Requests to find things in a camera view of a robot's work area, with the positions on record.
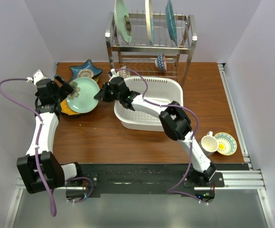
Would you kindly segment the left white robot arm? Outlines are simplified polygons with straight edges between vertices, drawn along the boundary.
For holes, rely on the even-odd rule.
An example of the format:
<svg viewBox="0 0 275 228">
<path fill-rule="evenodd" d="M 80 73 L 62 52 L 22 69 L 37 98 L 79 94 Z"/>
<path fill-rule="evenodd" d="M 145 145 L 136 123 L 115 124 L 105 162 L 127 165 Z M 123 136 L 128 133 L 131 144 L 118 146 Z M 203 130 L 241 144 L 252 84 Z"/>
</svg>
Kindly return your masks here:
<svg viewBox="0 0 275 228">
<path fill-rule="evenodd" d="M 53 155 L 55 131 L 61 115 L 60 103 L 73 93 L 72 86 L 60 76 L 51 80 L 38 70 L 31 81 L 37 88 L 35 100 L 36 128 L 25 156 L 17 159 L 17 168 L 30 194 L 63 187 L 65 181 L 72 186 L 83 183 L 84 175 L 77 162 L 61 165 Z"/>
</svg>

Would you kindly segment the white plastic bin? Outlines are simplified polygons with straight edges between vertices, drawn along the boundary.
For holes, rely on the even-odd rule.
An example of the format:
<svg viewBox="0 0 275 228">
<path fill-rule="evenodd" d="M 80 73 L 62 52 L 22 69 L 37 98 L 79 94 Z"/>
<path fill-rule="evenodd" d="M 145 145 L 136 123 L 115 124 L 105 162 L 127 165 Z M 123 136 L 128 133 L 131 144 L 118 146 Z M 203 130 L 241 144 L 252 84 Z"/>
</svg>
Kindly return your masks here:
<svg viewBox="0 0 275 228">
<path fill-rule="evenodd" d="M 159 114 L 166 105 L 176 101 L 183 106 L 182 87 L 174 80 L 161 77 L 131 76 L 124 79 L 131 91 L 140 93 L 134 99 L 134 110 L 125 109 L 119 101 L 114 103 L 114 114 L 121 124 L 133 130 L 163 131 Z"/>
</svg>

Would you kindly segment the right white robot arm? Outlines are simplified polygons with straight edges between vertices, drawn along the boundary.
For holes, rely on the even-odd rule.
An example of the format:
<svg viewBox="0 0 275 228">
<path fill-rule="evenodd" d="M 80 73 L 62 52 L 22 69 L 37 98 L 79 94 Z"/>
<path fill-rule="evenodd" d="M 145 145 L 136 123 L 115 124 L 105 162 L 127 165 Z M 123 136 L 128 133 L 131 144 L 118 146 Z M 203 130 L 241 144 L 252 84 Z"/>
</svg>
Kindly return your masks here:
<svg viewBox="0 0 275 228">
<path fill-rule="evenodd" d="M 178 102 L 172 101 L 168 104 L 147 99 L 144 93 L 140 94 L 130 90 L 124 79 L 119 76 L 105 82 L 94 99 L 103 102 L 117 100 L 125 109 L 143 112 L 158 118 L 165 134 L 171 140 L 179 142 L 188 152 L 193 167 L 192 174 L 189 176 L 190 180 L 198 182 L 203 187 L 213 182 L 217 169 L 197 143 L 191 120 L 185 113 L 187 109 Z"/>
</svg>

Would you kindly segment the yellow dotted plate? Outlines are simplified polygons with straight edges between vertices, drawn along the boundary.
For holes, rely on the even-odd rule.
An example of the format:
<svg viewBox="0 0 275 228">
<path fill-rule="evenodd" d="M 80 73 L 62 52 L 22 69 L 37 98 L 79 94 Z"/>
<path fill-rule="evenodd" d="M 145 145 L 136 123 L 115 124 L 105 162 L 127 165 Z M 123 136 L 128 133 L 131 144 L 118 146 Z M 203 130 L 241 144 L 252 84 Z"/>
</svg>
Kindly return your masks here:
<svg viewBox="0 0 275 228">
<path fill-rule="evenodd" d="M 63 114 L 66 114 L 66 115 L 69 115 L 69 116 L 72 116 L 72 115 L 79 115 L 79 113 L 73 111 L 67 104 L 66 102 L 66 99 L 63 100 L 61 103 L 60 103 L 60 106 L 61 106 L 61 112 Z"/>
</svg>

